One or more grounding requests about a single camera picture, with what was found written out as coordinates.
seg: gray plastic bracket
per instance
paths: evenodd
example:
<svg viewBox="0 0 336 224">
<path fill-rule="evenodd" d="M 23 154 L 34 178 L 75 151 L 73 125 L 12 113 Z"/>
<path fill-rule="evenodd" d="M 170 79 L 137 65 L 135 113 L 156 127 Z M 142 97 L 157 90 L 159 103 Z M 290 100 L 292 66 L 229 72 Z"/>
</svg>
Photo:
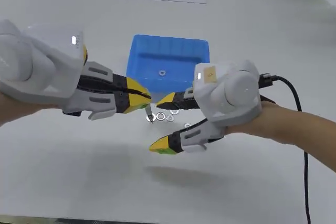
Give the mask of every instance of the gray plastic bracket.
<svg viewBox="0 0 336 224">
<path fill-rule="evenodd" d="M 184 98 L 184 99 L 194 98 L 194 90 L 193 90 L 193 87 L 187 88 L 187 89 L 184 91 L 184 96 L 183 96 L 183 98 Z"/>
<path fill-rule="evenodd" d="M 117 111 L 114 94 L 97 94 L 82 90 L 76 90 L 62 109 L 67 114 L 77 111 L 91 111 L 90 120 L 108 118 Z"/>
<path fill-rule="evenodd" d="M 95 61 L 88 61 L 84 65 L 83 76 L 97 77 L 107 81 L 113 81 L 113 71 Z"/>
<path fill-rule="evenodd" d="M 113 81 L 113 71 L 95 61 L 86 62 L 82 75 Z M 82 90 L 76 90 L 62 109 L 67 114 L 77 111 L 91 111 L 90 120 L 108 118 L 117 111 L 114 94 L 98 94 Z"/>
<path fill-rule="evenodd" d="M 205 121 L 195 128 L 180 133 L 181 147 L 185 152 L 202 152 L 209 139 L 224 137 L 222 130 Z"/>
</svg>

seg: yellow label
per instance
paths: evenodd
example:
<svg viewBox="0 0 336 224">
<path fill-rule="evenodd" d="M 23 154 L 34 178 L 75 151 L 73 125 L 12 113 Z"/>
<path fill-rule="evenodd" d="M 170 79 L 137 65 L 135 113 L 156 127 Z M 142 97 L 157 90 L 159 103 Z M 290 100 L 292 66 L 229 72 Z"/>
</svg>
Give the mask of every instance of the yellow label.
<svg viewBox="0 0 336 224">
<path fill-rule="evenodd" d="M 203 70 L 203 74 L 204 74 L 204 83 L 217 82 L 215 66 L 205 68 Z"/>
</svg>

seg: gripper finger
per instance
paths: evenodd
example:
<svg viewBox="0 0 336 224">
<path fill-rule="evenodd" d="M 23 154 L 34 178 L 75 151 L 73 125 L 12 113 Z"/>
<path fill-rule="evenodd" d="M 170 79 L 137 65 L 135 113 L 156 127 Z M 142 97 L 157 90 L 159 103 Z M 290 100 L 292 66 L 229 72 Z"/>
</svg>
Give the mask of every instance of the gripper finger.
<svg viewBox="0 0 336 224">
<path fill-rule="evenodd" d="M 191 110 L 199 109 L 194 99 L 193 88 L 188 88 L 184 92 L 173 92 L 165 96 L 156 104 L 156 107 L 164 110 Z"/>
</svg>

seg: white table surface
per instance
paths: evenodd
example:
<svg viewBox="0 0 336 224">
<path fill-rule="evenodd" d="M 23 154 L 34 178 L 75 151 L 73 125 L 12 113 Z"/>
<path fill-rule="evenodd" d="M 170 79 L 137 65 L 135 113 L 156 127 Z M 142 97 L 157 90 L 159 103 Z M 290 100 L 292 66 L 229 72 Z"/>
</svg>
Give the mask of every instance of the white table surface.
<svg viewBox="0 0 336 224">
<path fill-rule="evenodd" d="M 252 60 L 288 78 L 305 111 L 336 120 L 336 11 L 324 0 L 0 0 L 20 28 L 82 26 L 90 60 L 125 74 L 135 34 L 206 39 L 212 62 Z M 295 108 L 282 84 L 262 91 Z M 203 154 L 148 151 L 201 120 L 182 111 L 149 124 L 144 111 L 101 121 L 48 110 L 0 130 L 0 214 L 159 223 L 305 223 L 301 150 L 232 135 Z M 312 223 L 335 223 L 336 175 L 310 159 Z"/>
</svg>

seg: wrist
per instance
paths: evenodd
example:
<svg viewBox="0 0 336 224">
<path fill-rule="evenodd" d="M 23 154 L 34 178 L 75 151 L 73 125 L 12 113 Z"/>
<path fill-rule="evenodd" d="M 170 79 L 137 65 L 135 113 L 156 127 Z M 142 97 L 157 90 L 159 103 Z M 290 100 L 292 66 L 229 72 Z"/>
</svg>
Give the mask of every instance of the wrist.
<svg viewBox="0 0 336 224">
<path fill-rule="evenodd" d="M 0 126 L 48 108 L 55 106 L 24 103 L 0 93 Z"/>
</svg>

